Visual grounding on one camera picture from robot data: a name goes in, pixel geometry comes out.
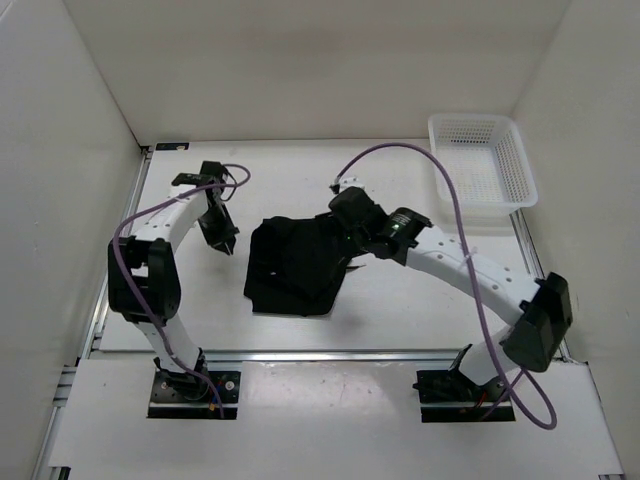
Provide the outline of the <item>black sport shorts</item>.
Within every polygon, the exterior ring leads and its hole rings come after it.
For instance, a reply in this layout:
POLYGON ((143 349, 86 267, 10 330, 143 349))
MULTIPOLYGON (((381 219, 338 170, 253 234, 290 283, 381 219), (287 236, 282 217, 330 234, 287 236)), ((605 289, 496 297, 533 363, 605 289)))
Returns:
POLYGON ((244 296, 255 314, 326 315, 363 254, 330 213, 267 218, 251 235, 244 296))

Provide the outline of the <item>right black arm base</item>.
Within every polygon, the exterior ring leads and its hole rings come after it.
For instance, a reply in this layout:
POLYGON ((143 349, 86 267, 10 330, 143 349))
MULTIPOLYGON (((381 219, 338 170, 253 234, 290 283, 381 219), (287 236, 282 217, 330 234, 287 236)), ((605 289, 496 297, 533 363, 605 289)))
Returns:
POLYGON ((513 422, 515 414, 505 383, 494 375, 475 384, 459 367, 469 344, 444 370, 418 370, 412 388, 418 392, 422 423, 513 422))

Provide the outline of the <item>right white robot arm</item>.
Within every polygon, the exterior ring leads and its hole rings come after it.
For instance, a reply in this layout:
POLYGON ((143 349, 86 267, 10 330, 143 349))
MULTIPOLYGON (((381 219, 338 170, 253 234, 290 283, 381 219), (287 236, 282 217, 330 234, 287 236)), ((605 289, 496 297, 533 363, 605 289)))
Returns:
POLYGON ((568 281, 551 272, 523 275, 473 254, 407 208, 359 221, 348 229, 355 248, 436 277, 472 297, 485 339, 465 347, 450 367, 449 387, 470 400, 486 384, 520 368, 543 373, 573 323, 568 281))

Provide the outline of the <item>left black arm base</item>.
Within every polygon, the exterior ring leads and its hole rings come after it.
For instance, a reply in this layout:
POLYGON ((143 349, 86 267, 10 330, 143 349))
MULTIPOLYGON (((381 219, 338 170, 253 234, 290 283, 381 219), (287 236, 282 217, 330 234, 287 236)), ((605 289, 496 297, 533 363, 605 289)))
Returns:
POLYGON ((147 417, 150 419, 236 420, 241 386, 237 370, 208 370, 216 387, 184 371, 171 372, 154 359, 155 374, 150 390, 147 417))

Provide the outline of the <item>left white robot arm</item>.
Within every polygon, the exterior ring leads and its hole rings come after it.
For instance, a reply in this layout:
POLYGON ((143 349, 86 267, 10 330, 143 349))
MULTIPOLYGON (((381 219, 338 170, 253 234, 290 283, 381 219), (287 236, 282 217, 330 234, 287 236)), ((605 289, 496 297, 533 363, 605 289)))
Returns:
POLYGON ((191 340, 178 310, 181 284, 175 252, 197 225, 206 244, 232 255, 238 228, 225 205, 224 191, 235 185, 228 167, 204 161, 197 173, 180 173, 167 199, 143 211, 144 222, 127 236, 117 229, 108 245, 108 298, 146 337, 156 367, 176 375, 175 388, 188 400, 206 395, 210 377, 204 354, 191 340))

